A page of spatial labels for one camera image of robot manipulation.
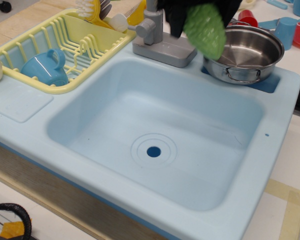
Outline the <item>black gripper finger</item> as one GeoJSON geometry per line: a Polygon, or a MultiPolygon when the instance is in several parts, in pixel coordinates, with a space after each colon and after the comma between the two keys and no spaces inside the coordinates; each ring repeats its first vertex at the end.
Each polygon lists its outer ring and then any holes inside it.
{"type": "Polygon", "coordinates": [[[165,19],[170,26],[170,34],[175,38],[180,38],[187,17],[188,7],[192,0],[163,0],[162,9],[165,12],[165,19]]]}
{"type": "Polygon", "coordinates": [[[215,4],[218,7],[220,12],[222,22],[224,27],[226,28],[235,13],[240,7],[242,0],[216,0],[215,4]]]}

